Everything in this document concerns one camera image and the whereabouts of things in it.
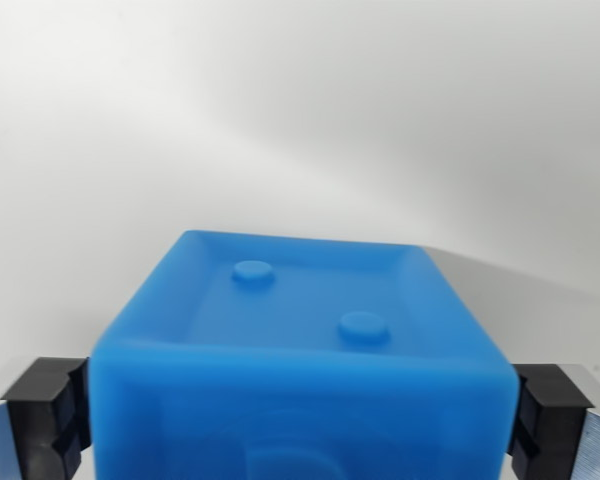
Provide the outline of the black silver gripper left finger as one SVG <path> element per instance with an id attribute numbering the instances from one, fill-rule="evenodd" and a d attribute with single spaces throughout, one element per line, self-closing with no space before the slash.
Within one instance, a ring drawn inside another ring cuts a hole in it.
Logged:
<path id="1" fill-rule="evenodd" d="M 72 479 L 90 446 L 89 359 L 33 360 L 0 397 L 0 479 Z"/>

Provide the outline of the black silver gripper right finger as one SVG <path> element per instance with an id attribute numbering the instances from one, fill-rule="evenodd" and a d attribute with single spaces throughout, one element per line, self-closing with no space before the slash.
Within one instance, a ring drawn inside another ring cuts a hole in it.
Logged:
<path id="1" fill-rule="evenodd" d="M 600 383 L 575 364 L 516 364 L 508 448 L 519 479 L 600 479 Z"/>

